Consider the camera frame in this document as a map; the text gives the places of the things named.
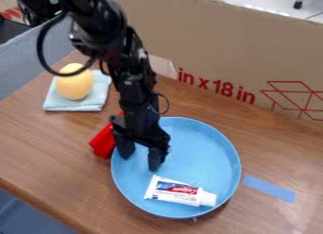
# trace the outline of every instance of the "blue tape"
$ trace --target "blue tape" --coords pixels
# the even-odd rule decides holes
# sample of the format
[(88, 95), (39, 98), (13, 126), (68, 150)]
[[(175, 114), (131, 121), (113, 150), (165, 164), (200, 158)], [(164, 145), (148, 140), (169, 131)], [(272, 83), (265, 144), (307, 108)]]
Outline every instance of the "blue tape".
[(273, 185), (251, 175), (244, 176), (241, 183), (247, 187), (265, 194), (269, 194), (287, 202), (295, 203), (296, 193), (292, 190), (288, 190), (277, 185)]

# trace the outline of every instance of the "toothpaste tube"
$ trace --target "toothpaste tube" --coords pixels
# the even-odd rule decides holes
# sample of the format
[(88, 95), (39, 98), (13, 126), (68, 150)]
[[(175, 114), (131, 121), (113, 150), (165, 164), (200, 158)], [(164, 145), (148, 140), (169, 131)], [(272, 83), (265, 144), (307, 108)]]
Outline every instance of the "toothpaste tube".
[(144, 199), (173, 202), (193, 207), (213, 207), (217, 203), (217, 196), (213, 193), (157, 175), (152, 176)]

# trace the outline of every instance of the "blue plastic plate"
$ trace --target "blue plastic plate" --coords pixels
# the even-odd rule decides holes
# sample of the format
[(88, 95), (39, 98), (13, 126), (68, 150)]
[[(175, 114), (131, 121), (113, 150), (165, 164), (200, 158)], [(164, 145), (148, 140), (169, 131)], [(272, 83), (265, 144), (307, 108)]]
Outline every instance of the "blue plastic plate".
[[(172, 137), (172, 152), (156, 173), (148, 168), (148, 148), (136, 144), (128, 160), (115, 149), (112, 177), (127, 200), (145, 212), (165, 218), (187, 219), (216, 209), (237, 189), (241, 165), (236, 149), (224, 135), (203, 122), (180, 117), (160, 119)], [(144, 200), (152, 175), (181, 181), (217, 195), (215, 207), (189, 207), (157, 200)]]

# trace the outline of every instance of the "yellow fruit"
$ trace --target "yellow fruit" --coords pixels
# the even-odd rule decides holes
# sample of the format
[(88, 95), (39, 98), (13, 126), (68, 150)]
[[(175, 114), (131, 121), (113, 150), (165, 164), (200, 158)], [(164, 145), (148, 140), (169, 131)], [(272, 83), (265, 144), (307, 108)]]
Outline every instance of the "yellow fruit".
[[(63, 74), (77, 71), (83, 67), (81, 64), (72, 63), (61, 68), (59, 71)], [(83, 99), (93, 86), (93, 76), (91, 71), (87, 69), (80, 74), (73, 76), (59, 76), (56, 80), (56, 88), (59, 95), (69, 100)]]

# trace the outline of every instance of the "red object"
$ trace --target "red object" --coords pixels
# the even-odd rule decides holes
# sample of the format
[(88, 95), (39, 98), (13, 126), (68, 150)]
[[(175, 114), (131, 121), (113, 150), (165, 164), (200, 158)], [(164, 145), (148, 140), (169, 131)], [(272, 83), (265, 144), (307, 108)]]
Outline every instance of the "red object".
[(103, 159), (111, 157), (116, 142), (112, 134), (112, 123), (109, 123), (104, 129), (99, 132), (96, 137), (89, 142), (91, 147), (93, 148), (93, 154)]

